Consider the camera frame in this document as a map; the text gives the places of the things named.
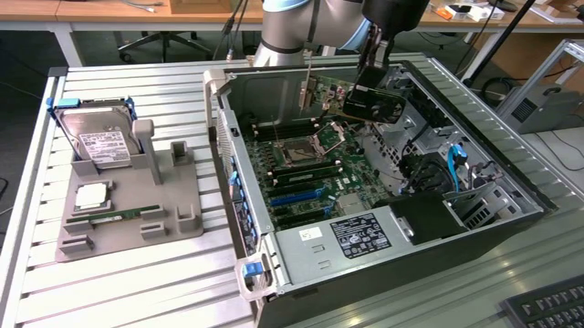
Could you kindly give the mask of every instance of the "hard drive label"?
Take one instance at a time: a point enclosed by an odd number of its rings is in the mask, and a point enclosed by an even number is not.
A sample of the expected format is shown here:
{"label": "hard drive label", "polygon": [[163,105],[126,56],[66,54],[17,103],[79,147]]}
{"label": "hard drive label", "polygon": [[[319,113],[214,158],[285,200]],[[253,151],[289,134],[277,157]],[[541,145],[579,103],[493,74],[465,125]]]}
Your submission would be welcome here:
{"label": "hard drive label", "polygon": [[330,228],[346,258],[358,258],[392,246],[373,213],[333,222]]}
{"label": "hard drive label", "polygon": [[95,164],[130,160],[122,131],[88,133],[79,137]]}

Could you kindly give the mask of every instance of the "blue pcie slot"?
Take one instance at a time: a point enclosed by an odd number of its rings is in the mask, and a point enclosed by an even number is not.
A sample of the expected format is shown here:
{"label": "blue pcie slot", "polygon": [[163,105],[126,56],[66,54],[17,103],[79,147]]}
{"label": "blue pcie slot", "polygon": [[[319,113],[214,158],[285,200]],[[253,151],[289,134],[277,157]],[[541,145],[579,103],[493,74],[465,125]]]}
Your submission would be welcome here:
{"label": "blue pcie slot", "polygon": [[271,206],[282,206],[298,202],[303,202],[305,200],[315,200],[322,196],[322,192],[325,190],[325,187],[315,189],[313,191],[307,191],[306,193],[299,193],[297,195],[286,196],[282,198],[277,198],[274,200],[270,200]]}

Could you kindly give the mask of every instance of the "blue latch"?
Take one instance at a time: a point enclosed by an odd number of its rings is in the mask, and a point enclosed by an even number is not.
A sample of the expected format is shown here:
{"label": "blue latch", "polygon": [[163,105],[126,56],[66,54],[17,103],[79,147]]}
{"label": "blue latch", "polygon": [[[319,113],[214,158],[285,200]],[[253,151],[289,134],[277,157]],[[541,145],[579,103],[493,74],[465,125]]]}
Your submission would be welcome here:
{"label": "blue latch", "polygon": [[255,275],[261,275],[263,273],[262,262],[246,263],[241,269],[241,272],[243,274],[243,278],[251,278]]}
{"label": "blue latch", "polygon": [[59,99],[59,103],[56,104],[56,108],[78,108],[82,104],[79,98],[63,98]]}

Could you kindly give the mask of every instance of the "motherboard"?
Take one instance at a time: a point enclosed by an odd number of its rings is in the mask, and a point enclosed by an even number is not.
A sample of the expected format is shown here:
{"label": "motherboard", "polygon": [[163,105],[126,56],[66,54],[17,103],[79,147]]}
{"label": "motherboard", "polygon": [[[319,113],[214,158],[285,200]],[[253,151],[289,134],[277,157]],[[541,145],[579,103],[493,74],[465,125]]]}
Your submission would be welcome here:
{"label": "motherboard", "polygon": [[254,127],[246,147],[278,231],[358,213],[389,198],[364,155],[364,130],[342,120]]}

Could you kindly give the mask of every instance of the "floor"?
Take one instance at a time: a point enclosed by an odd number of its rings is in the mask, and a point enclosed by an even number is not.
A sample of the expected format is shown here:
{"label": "floor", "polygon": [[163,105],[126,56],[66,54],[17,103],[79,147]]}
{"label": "floor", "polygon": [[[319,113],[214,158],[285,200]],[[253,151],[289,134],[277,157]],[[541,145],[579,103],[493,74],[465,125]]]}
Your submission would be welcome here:
{"label": "floor", "polygon": [[[124,64],[119,59],[114,34],[111,32],[76,32],[76,40],[82,49],[82,56],[88,66]],[[126,42],[140,38],[139,32],[123,32]],[[198,40],[210,49],[219,41],[219,32],[199,32]],[[453,70],[460,58],[468,50],[462,42],[464,34],[441,36],[440,33],[402,33],[396,39],[393,52],[424,52],[434,56],[441,63]],[[259,40],[259,33],[247,33],[243,43],[253,45]],[[136,64],[158,63],[160,57],[160,43],[147,44],[140,49],[128,51]],[[218,52],[218,58],[226,56],[226,45]],[[168,49],[170,62],[192,62],[204,60],[204,55],[182,44],[172,44]],[[44,90],[45,77],[49,67],[67,66],[53,34],[32,31],[0,31],[0,108],[4,112],[0,120],[0,178],[9,184],[0,199],[0,213],[9,208],[16,198],[21,170],[24,166],[36,114],[39,113],[39,99]],[[485,69],[476,85],[490,77],[505,76],[503,71],[490,64]],[[0,239],[11,214],[0,215]]]}

